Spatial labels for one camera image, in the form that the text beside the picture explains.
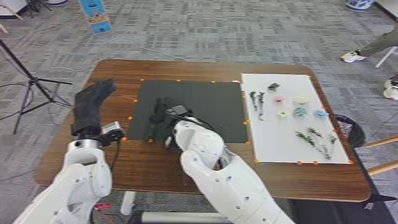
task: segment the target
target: gray carpet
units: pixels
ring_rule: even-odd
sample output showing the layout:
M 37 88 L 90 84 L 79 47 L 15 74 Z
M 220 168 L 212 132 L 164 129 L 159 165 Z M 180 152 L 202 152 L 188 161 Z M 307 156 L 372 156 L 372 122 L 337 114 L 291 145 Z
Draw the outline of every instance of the gray carpet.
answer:
M 381 97 L 381 83 L 398 72 L 398 58 L 388 58 L 379 69 L 372 65 L 381 54 L 355 64 L 339 61 L 340 54 L 392 29 L 394 22 L 374 7 L 353 12 L 342 0 L 104 2 L 111 19 L 106 34 L 90 33 L 74 1 L 51 12 L 42 10 L 33 18 L 24 16 L 22 21 L 0 20 L 10 32 L 0 33 L 0 38 L 29 71 L 38 77 L 74 84 L 60 89 L 67 100 L 102 58 L 301 64 L 315 73 L 333 112 L 358 122 L 367 136 L 381 128 L 372 140 L 395 134 L 398 118 L 381 126 L 398 111 L 395 102 Z M 0 84 L 26 83 L 1 55 L 0 58 Z M 0 88 L 0 117 L 19 109 L 22 92 L 19 86 Z M 35 91 L 31 105 L 40 100 Z M 33 111 L 22 117 L 15 136 L 13 118 L 0 121 L 1 224 L 12 222 L 37 194 L 28 171 L 35 169 L 65 114 L 67 109 L 56 105 Z M 395 159 L 395 151 L 395 144 L 360 149 L 365 167 Z M 372 177 L 379 192 L 390 196 L 398 196 L 395 177 L 398 170 Z M 111 198 L 120 199 L 116 192 Z M 136 201 L 150 210 L 211 210 L 202 197 L 172 198 L 140 194 Z M 398 220 L 398 206 L 390 212 Z

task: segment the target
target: box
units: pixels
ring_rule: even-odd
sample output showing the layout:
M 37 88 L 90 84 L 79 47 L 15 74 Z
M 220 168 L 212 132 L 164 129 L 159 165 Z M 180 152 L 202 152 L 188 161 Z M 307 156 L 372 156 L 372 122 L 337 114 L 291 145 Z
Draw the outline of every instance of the box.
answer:
M 92 32 L 109 31 L 109 20 L 102 6 L 102 0 L 79 0 L 85 19 L 90 24 Z

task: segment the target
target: black mat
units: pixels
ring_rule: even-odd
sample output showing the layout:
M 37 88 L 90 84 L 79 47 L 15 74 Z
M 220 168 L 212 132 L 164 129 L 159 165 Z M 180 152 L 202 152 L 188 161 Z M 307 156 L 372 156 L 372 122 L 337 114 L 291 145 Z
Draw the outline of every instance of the black mat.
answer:
M 127 126 L 127 139 L 145 139 L 156 99 L 164 97 L 182 103 L 193 111 L 193 117 L 209 123 L 225 143 L 246 142 L 239 84 L 175 81 L 143 81 L 141 83 L 132 120 Z M 154 141 L 163 138 L 164 133 L 156 132 Z

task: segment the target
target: wooden table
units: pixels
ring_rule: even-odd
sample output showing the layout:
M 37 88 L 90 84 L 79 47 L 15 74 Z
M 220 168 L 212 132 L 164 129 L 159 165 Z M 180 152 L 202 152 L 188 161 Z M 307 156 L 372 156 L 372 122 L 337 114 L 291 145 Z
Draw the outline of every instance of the wooden table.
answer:
M 141 79 L 230 82 L 239 80 L 241 73 L 310 75 L 323 106 L 328 114 L 331 114 L 319 83 L 310 69 L 303 66 L 104 60 L 95 66 L 86 82 L 86 84 L 92 84 L 95 81 L 113 78 L 116 85 L 116 91 L 100 107 L 100 123 L 118 121 L 122 128 L 127 128 L 127 117 L 131 116 Z M 353 161 L 351 165 L 255 164 L 252 145 L 227 144 L 230 151 L 241 156 L 255 170 L 269 194 L 276 198 L 363 201 L 369 197 L 369 186 L 333 116 L 330 116 L 330 119 L 346 154 Z M 61 157 L 70 141 L 70 123 L 72 116 L 69 113 L 35 172 L 35 181 L 42 185 L 51 184 L 60 170 Z M 109 162 L 115 146 L 106 147 L 104 151 L 106 161 Z M 124 141 L 113 169 L 113 189 L 198 193 L 193 181 L 180 170 L 179 153 L 164 152 L 161 145 L 147 144 L 141 141 Z

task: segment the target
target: blue object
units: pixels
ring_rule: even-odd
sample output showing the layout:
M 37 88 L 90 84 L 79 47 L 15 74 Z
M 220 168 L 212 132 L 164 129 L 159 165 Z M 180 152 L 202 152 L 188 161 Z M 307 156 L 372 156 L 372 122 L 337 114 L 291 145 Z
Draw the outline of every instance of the blue object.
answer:
M 346 6 L 355 10 L 365 10 L 372 3 L 374 0 L 346 0 Z
M 317 118 L 326 118 L 326 117 L 328 117 L 328 113 L 326 113 L 323 110 L 315 110 L 315 111 L 314 111 L 314 116 L 315 116 Z
M 301 107 L 296 107 L 294 111 L 292 111 L 292 116 L 294 117 L 303 117 L 305 114 L 307 114 L 307 110 Z
M 109 21 L 102 6 L 102 0 L 79 0 L 86 22 L 92 32 L 102 33 L 109 31 Z

